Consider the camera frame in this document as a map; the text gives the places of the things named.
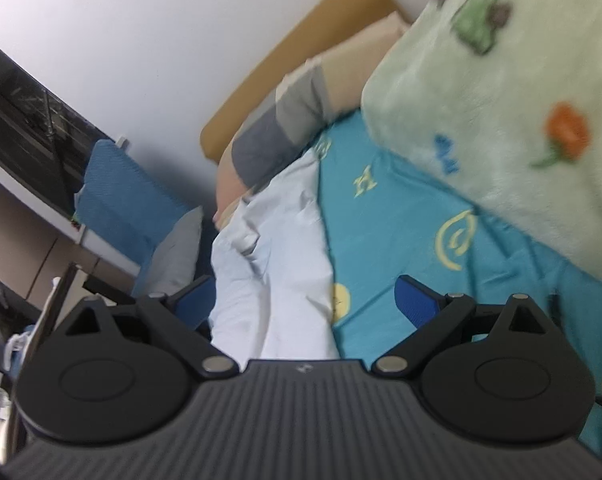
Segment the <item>bed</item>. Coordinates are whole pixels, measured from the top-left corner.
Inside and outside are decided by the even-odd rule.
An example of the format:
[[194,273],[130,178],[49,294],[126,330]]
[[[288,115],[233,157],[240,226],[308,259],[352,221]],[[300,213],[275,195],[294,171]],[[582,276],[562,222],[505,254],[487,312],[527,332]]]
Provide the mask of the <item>bed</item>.
[[[249,113],[284,76],[392,12],[393,0],[323,0],[239,86],[201,134],[219,162]],[[409,274],[439,292],[503,303],[524,292],[546,312],[561,298],[564,333],[602,393],[602,282],[552,249],[462,198],[370,140],[360,111],[311,143],[334,268],[333,331],[341,357],[377,357],[415,330],[396,309],[394,282]],[[602,408],[580,437],[602,457]]]

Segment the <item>yellow headboard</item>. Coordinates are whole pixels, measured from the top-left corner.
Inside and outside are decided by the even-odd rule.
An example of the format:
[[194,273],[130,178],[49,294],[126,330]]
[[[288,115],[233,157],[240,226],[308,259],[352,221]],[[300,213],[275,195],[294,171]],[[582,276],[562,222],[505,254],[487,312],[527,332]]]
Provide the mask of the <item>yellow headboard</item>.
[[307,59],[398,10],[393,0],[321,0],[252,71],[201,131],[206,157],[218,162],[243,121],[284,76]]

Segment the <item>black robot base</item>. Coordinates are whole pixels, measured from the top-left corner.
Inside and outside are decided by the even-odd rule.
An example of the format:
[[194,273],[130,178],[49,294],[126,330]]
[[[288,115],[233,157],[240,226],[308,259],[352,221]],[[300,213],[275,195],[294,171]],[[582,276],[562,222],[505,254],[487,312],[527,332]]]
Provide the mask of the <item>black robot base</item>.
[[[9,480],[594,480],[594,381],[525,295],[442,296],[370,371],[236,363],[159,301],[82,301],[24,368]],[[472,337],[487,333],[479,341]]]

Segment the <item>gray pillow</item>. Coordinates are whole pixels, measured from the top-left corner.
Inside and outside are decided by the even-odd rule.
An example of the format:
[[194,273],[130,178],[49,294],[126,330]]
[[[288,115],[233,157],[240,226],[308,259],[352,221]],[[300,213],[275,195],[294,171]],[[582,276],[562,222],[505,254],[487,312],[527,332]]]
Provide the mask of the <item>gray pillow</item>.
[[163,292],[168,296],[192,283],[201,239],[203,208],[185,213],[156,247],[141,296]]

